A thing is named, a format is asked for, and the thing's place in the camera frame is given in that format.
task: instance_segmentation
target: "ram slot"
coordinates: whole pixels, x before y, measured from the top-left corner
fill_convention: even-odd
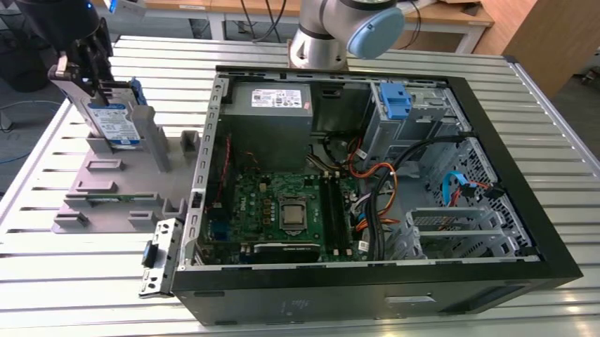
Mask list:
[[[339,255],[350,252],[350,240],[347,239],[347,224],[343,215],[343,197],[339,188],[338,179],[331,179],[328,183],[328,193],[331,195],[331,215],[334,221],[335,241],[339,249]]]
[[[320,177],[319,179],[319,196],[320,196],[320,215],[321,215],[321,227],[324,232],[324,249],[327,253],[332,253],[336,249],[336,241],[334,237],[334,222],[332,222],[332,208],[329,205],[329,184],[328,178]]]

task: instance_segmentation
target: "blue hard drive label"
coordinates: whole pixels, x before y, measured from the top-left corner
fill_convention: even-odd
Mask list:
[[[89,116],[112,144],[128,146],[140,143],[140,135],[122,104],[112,103],[102,107],[89,103],[86,106]]]

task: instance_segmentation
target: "motherboard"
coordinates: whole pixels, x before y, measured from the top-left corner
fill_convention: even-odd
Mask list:
[[[332,175],[239,175],[231,215],[209,222],[216,254],[239,263],[359,259],[347,215],[355,189],[352,178]]]

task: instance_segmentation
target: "metal bracket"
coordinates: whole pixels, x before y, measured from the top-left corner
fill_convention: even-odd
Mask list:
[[[177,249],[184,223],[176,218],[158,221],[153,238],[148,241],[142,252],[144,266],[140,298],[169,298],[170,283],[177,261]]]

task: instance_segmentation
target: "aluminum extrusion table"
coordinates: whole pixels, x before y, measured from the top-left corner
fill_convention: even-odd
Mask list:
[[[114,76],[136,76],[168,135],[201,131],[215,65],[284,67],[280,44],[121,37]],[[65,102],[0,203],[0,335],[162,333],[325,336],[593,336],[600,331],[600,165],[521,67],[503,58],[391,51],[350,69],[464,77],[517,160],[583,278],[478,315],[276,326],[203,327],[172,299],[140,300],[149,234],[49,231],[73,181],[88,128]]]

